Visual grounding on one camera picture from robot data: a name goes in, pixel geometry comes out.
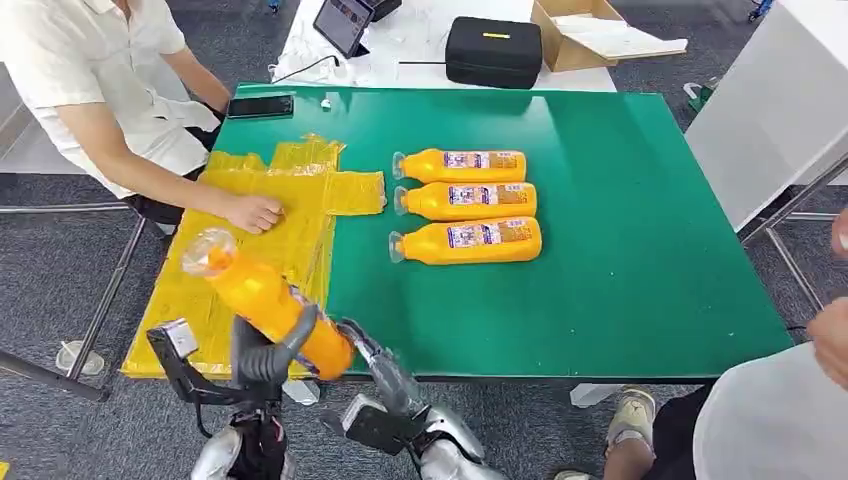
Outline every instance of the bottle cap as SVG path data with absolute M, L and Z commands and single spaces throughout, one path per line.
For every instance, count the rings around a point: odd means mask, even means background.
M 406 176 L 403 173 L 403 159 L 405 158 L 406 155 L 401 152 L 395 152 L 394 157 L 392 157 L 392 176 L 395 177 L 395 180 L 400 180 Z
M 395 188 L 395 213 L 398 215 L 406 215 L 409 213 L 409 204 L 406 201 L 407 189 L 403 187 Z
M 392 263 L 400 263 L 406 258 L 403 252 L 403 235 L 398 232 L 389 234 L 389 258 Z
M 236 239 L 230 232 L 207 228 L 183 252 L 183 271 L 199 277 L 215 276 L 230 266 L 237 252 Z

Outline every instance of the yellow plastic bag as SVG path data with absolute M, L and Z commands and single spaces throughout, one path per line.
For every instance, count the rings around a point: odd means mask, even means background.
M 133 378 L 162 378 L 164 372 L 147 342 L 146 332 L 163 322 L 185 318 L 199 350 L 189 361 L 213 379 L 230 377 L 230 329 L 234 312 L 202 278 L 182 271 L 180 256 L 202 230 L 226 228 L 239 250 L 277 268 L 304 295 L 322 307 L 330 282 L 333 215 L 382 212 L 383 173 L 336 172 L 344 145 L 311 135 L 302 143 L 280 143 L 266 169 L 259 156 L 210 155 L 198 181 L 239 194 L 278 198 L 285 219 L 262 235 L 252 235 L 206 213 L 187 210 L 168 250 L 144 318 L 121 371 Z M 293 364 L 293 378 L 308 375 Z

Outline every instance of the orange bottle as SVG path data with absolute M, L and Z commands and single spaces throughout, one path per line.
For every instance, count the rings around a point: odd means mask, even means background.
M 271 341 L 295 326 L 305 300 L 274 268 L 239 253 L 226 230 L 207 228 L 183 254 L 183 270 L 202 276 L 224 303 L 248 319 Z M 350 342 L 321 314 L 298 361 L 322 380 L 341 376 L 353 361 Z
M 523 182 L 527 158 L 515 150 L 442 151 L 428 148 L 413 155 L 395 153 L 392 172 L 430 182 Z
M 525 262 L 542 251 L 542 231 L 533 217 L 431 223 L 407 235 L 389 234 L 392 262 L 428 265 Z
M 536 215 L 536 187 L 529 183 L 430 183 L 421 188 L 395 189 L 395 213 L 417 213 L 430 220 Z

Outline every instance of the black trousers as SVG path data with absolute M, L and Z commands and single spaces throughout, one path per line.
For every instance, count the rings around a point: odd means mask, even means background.
M 692 437 L 712 385 L 666 402 L 654 421 L 654 466 L 642 480 L 695 480 Z
M 209 105 L 206 105 L 206 108 L 208 108 L 215 115 L 215 117 L 221 121 L 221 124 L 224 123 L 223 113 L 215 110 Z M 186 131 L 190 133 L 194 138 L 196 138 L 200 143 L 202 143 L 203 147 L 206 148 L 206 151 L 211 152 L 212 147 L 215 146 L 215 141 L 218 139 L 218 134 L 221 133 L 221 125 L 218 125 L 218 128 L 211 132 L 204 132 L 199 127 L 187 127 Z M 203 173 L 204 168 L 206 168 L 206 166 L 196 168 L 191 172 L 183 175 L 183 178 L 187 178 L 192 181 L 197 180 L 197 177 L 199 177 L 200 174 Z M 130 195 L 129 197 L 125 197 L 121 200 L 127 203 L 129 206 L 133 207 L 135 211 L 137 211 L 142 217 L 147 218 L 148 220 L 152 220 L 156 223 L 162 223 L 165 225 L 177 225 L 183 218 L 182 208 L 147 198 L 144 195 Z

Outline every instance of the tablet screen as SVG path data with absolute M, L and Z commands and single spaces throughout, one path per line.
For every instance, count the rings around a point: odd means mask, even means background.
M 357 0 L 326 0 L 315 19 L 315 28 L 345 57 L 350 57 L 373 10 Z

